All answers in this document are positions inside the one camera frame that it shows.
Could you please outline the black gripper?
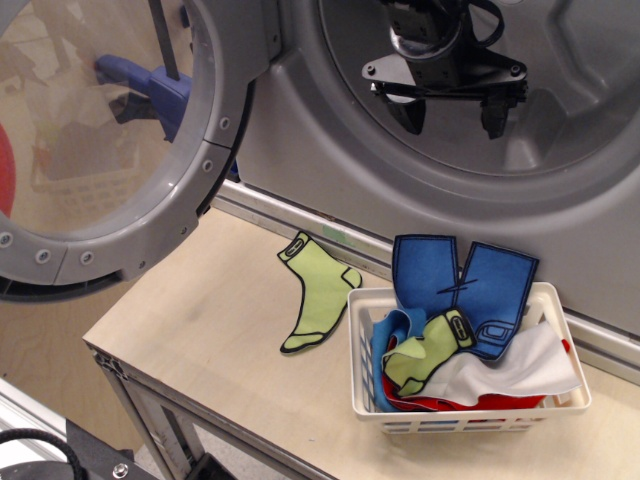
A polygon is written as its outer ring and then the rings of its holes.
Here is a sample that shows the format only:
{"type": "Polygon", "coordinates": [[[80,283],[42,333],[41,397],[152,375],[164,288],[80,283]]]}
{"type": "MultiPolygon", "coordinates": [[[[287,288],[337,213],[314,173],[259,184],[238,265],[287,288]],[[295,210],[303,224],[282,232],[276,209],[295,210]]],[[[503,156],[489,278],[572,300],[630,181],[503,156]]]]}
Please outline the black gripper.
{"type": "Polygon", "coordinates": [[[470,21],[458,20],[442,33],[419,27],[406,34],[390,28],[393,52],[367,62],[362,77],[386,96],[389,113],[408,133],[422,133],[423,99],[481,101],[481,124],[490,140],[505,131],[509,103],[527,96],[524,63],[490,50],[475,38],[470,21]]]}

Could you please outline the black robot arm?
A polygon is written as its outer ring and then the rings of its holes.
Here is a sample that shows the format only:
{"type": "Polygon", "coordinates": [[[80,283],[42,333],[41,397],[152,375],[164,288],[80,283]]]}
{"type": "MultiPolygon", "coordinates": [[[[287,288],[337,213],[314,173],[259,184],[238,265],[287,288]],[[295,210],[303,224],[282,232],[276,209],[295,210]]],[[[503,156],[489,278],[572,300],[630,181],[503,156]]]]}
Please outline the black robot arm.
{"type": "Polygon", "coordinates": [[[491,1],[384,1],[394,52],[362,68],[371,92],[407,132],[422,132],[426,101],[477,101],[488,137],[526,101],[527,67],[490,49],[504,17],[491,1]]]}

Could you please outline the black robot base bottom left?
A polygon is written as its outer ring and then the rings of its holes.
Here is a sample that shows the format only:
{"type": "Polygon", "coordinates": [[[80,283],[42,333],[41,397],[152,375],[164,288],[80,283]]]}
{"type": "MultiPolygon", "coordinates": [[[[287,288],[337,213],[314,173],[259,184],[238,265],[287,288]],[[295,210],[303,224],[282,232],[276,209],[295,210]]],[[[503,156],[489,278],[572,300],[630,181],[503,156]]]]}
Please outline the black robot base bottom left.
{"type": "Polygon", "coordinates": [[[116,450],[65,421],[1,423],[3,479],[152,479],[128,450],[116,450]]]}

